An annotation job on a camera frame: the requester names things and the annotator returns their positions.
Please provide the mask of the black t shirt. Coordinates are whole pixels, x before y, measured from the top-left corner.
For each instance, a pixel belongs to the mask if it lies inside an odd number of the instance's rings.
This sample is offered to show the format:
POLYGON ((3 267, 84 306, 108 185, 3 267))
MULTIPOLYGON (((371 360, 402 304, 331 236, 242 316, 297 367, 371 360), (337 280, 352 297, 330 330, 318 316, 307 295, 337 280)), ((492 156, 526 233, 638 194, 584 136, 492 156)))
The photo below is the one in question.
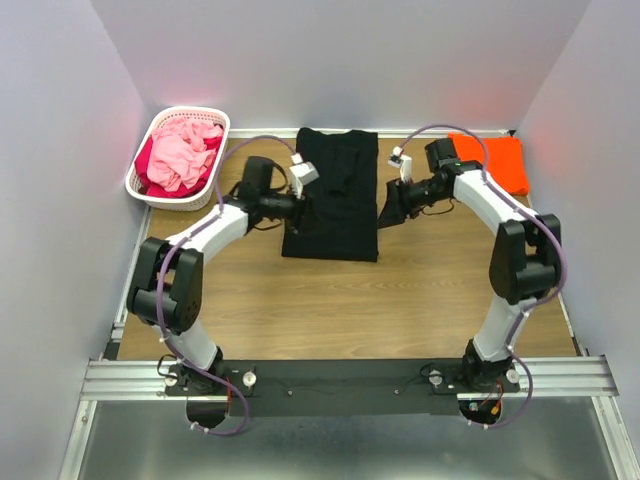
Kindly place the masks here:
POLYGON ((308 185, 318 222, 308 233, 284 235, 290 258, 375 262, 378 259, 378 134, 324 134, 304 127, 296 150, 319 178, 308 185))

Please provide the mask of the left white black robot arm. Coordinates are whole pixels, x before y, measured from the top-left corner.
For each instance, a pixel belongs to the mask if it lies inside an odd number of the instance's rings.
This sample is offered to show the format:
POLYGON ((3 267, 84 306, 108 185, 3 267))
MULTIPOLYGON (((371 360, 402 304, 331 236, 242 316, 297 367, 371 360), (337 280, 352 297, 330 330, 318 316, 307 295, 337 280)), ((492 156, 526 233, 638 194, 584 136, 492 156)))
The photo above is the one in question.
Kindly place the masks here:
POLYGON ((318 179, 315 166, 299 154, 284 170, 289 182, 272 186, 279 166, 248 157, 242 178, 201 220, 167 239, 147 238, 140 247, 127 294, 127 310, 158 332, 178 363, 165 374, 179 394, 218 395, 227 387, 221 348, 206 333, 200 312, 206 264, 265 219, 295 233, 314 223, 307 185, 318 179))

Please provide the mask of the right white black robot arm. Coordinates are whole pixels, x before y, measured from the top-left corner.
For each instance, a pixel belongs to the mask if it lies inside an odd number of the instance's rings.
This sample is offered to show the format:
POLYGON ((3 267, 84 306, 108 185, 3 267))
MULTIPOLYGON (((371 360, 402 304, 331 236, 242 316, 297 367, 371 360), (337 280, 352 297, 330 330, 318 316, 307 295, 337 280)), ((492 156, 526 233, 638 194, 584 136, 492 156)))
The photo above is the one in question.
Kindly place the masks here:
POLYGON ((386 185, 387 198, 378 225, 400 225, 417 217, 425 207, 456 200, 493 233, 489 264, 493 298, 457 371, 462 385, 480 392, 506 378, 526 318, 560 286, 565 272, 558 252, 560 221, 553 214, 540 215, 515 200, 494 182, 483 164, 461 159, 452 139, 428 144, 425 153, 432 175, 415 181, 411 157, 400 146, 392 150, 389 162, 400 175, 386 185))

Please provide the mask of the folded orange t shirt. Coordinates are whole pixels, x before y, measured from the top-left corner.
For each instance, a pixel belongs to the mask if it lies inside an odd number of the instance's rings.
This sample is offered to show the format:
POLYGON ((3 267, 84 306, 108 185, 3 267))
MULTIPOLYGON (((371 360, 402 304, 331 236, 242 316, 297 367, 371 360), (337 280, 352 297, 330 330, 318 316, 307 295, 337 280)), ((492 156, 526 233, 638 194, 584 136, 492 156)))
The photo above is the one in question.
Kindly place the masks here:
MULTIPOLYGON (((463 161, 484 162, 481 145, 465 134, 450 133, 459 158, 463 161)), ((488 172, 496 183, 512 196, 527 196, 530 185, 525 171, 522 145, 514 137, 482 137, 489 152, 488 172)))

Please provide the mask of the white plastic laundry basket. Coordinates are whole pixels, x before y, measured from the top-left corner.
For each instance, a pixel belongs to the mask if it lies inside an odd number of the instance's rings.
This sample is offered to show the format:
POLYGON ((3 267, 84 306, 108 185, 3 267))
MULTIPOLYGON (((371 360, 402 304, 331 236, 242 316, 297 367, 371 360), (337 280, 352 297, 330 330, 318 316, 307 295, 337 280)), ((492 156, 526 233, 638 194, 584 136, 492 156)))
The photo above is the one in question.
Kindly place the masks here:
POLYGON ((204 207, 213 193, 229 130, 228 115, 218 109, 162 110, 151 121, 131 163, 127 192, 163 210, 204 207))

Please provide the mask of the light pink t shirt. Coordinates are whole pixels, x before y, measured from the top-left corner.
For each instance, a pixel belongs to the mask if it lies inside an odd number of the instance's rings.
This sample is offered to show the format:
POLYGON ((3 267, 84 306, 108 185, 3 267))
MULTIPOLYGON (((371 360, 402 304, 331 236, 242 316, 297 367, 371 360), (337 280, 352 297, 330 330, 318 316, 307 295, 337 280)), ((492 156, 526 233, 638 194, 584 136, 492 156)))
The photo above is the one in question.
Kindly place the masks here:
POLYGON ((211 120, 174 117, 151 133, 146 176, 166 194, 193 190, 211 172, 224 128, 211 120))

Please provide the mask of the magenta t shirt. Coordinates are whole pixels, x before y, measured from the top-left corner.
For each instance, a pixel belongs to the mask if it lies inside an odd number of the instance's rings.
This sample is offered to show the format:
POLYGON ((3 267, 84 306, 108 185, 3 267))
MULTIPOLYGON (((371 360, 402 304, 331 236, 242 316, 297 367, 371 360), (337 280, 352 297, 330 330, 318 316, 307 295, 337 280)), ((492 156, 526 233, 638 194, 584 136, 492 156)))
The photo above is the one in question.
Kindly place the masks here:
POLYGON ((180 135, 149 137, 134 161, 135 173, 147 196, 180 199, 202 191, 213 170, 222 138, 197 138, 195 144, 180 135))

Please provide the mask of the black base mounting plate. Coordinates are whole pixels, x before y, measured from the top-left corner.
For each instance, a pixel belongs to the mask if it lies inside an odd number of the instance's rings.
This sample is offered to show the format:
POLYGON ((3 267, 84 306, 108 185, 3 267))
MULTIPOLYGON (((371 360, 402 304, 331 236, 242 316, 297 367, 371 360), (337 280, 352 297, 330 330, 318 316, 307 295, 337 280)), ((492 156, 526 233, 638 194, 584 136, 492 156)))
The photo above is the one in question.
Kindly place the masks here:
POLYGON ((488 397, 518 393, 519 374, 502 364, 471 377, 459 358, 382 360, 227 360, 222 382, 178 363, 159 361, 170 397, 184 397, 190 414, 235 417, 456 415, 488 397))

